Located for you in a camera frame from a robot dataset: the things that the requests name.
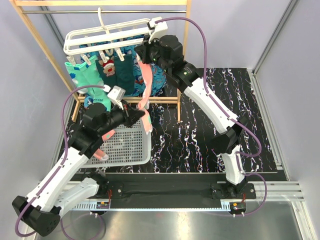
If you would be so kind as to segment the green reindeer sock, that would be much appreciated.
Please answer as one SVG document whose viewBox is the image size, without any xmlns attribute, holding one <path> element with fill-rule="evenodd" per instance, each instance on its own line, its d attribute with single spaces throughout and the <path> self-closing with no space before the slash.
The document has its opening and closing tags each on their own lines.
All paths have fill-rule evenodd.
<svg viewBox="0 0 320 240">
<path fill-rule="evenodd" d="M 103 83 L 111 88 L 116 86 L 118 81 L 114 57 L 111 57 L 107 62 L 103 62 L 103 60 L 98 59 L 95 63 Z"/>
</svg>

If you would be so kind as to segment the white plastic clip hanger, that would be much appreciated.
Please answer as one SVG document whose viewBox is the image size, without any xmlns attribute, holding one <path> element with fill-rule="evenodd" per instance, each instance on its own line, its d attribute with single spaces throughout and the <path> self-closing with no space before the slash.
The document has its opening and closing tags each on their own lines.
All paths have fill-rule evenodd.
<svg viewBox="0 0 320 240">
<path fill-rule="evenodd" d="M 109 58 L 104 54 L 104 51 L 110 55 L 115 51 L 123 61 L 124 54 L 121 53 L 121 47 L 141 45 L 144 36 L 149 36 L 147 25 L 151 20 L 149 18 L 105 25 L 100 8 L 98 9 L 98 18 L 100 26 L 72 30 L 66 35 L 63 51 L 67 61 L 72 65 L 77 63 L 74 58 L 77 55 L 90 65 L 91 62 L 86 55 L 90 52 L 99 52 L 103 62 L 107 62 Z"/>
</svg>

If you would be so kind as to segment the plain dark green sock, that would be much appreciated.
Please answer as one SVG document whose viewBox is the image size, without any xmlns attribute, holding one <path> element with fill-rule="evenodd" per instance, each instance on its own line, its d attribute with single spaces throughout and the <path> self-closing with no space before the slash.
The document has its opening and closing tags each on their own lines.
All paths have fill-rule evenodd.
<svg viewBox="0 0 320 240">
<path fill-rule="evenodd" d="M 131 54 L 124 56 L 121 61 L 117 56 L 114 58 L 115 73 L 117 78 L 116 86 L 125 90 L 125 95 L 129 96 L 135 89 L 135 77 L 133 73 L 133 57 Z"/>
</svg>

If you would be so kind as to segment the pink sock end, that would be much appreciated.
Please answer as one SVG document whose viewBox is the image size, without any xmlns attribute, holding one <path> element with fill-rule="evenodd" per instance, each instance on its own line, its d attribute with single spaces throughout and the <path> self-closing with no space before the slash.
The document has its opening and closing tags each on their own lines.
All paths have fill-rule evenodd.
<svg viewBox="0 0 320 240">
<path fill-rule="evenodd" d="M 112 138 L 115 135 L 116 131 L 110 130 L 109 132 L 105 133 L 102 136 L 102 145 L 99 147 L 98 150 L 95 151 L 95 153 L 93 154 L 93 156 L 98 159 L 99 161 L 105 162 L 109 159 L 109 156 L 107 154 L 107 150 L 106 150 L 106 142 Z"/>
</svg>

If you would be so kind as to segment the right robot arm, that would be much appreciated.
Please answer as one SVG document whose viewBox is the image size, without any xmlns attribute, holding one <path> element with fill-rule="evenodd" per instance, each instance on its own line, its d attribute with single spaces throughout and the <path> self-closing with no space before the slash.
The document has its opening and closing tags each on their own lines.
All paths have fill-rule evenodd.
<svg viewBox="0 0 320 240">
<path fill-rule="evenodd" d="M 245 192 L 246 177 L 239 164 L 240 138 L 248 120 L 238 117 L 210 90 L 198 69 L 185 61 L 183 45 L 174 35 L 152 39 L 146 35 L 134 48 L 144 64 L 161 68 L 166 80 L 194 101 L 211 120 L 217 135 L 212 138 L 214 152 L 221 155 L 225 167 L 225 183 L 211 185 L 214 199 L 236 199 Z"/>
</svg>

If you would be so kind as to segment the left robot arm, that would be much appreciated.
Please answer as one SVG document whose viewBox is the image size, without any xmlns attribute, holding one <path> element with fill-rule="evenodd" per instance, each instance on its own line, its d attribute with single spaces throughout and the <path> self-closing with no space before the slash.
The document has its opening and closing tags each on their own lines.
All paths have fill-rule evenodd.
<svg viewBox="0 0 320 240">
<path fill-rule="evenodd" d="M 74 174 L 100 149 L 104 136 L 120 125 L 132 127 L 142 117 L 144 110 L 132 108 L 125 101 L 106 111 L 101 103 L 91 104 L 83 120 L 64 147 L 60 160 L 47 176 L 27 195 L 16 196 L 12 207 L 18 218 L 15 233 L 20 237 L 19 223 L 23 222 L 42 237 L 48 236 L 61 218 L 75 205 L 88 197 L 103 198 L 108 193 L 104 177 L 90 174 L 67 192 L 62 192 Z"/>
</svg>

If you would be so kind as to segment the pink sock front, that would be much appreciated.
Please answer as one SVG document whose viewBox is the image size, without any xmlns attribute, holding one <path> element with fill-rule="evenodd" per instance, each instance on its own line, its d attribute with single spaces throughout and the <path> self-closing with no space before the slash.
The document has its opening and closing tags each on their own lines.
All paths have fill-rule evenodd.
<svg viewBox="0 0 320 240">
<path fill-rule="evenodd" d="M 152 91 L 153 73 L 152 68 L 149 64 L 143 63 L 140 59 L 137 62 L 141 70 L 143 82 L 145 84 L 142 99 L 138 103 L 138 109 L 141 111 L 144 110 L 144 116 L 141 117 L 141 121 L 144 127 L 144 131 L 148 135 L 153 130 L 150 114 L 147 110 L 150 103 L 149 97 Z"/>
</svg>

